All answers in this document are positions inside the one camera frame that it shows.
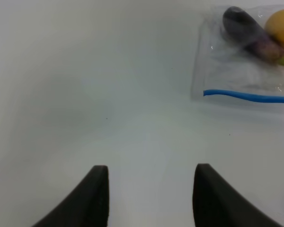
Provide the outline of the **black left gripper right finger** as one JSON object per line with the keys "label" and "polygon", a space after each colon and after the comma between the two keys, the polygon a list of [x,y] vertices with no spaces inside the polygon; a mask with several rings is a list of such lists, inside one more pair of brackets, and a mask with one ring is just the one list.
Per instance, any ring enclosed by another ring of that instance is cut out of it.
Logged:
{"label": "black left gripper right finger", "polygon": [[196,227],[279,227],[239,194],[210,164],[195,169],[192,196]]}

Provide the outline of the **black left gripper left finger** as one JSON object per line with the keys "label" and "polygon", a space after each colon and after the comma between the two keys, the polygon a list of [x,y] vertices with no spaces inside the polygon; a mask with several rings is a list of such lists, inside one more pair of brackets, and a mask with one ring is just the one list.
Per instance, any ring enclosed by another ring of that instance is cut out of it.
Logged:
{"label": "black left gripper left finger", "polygon": [[107,227],[109,171],[93,166],[75,189],[35,227]]}

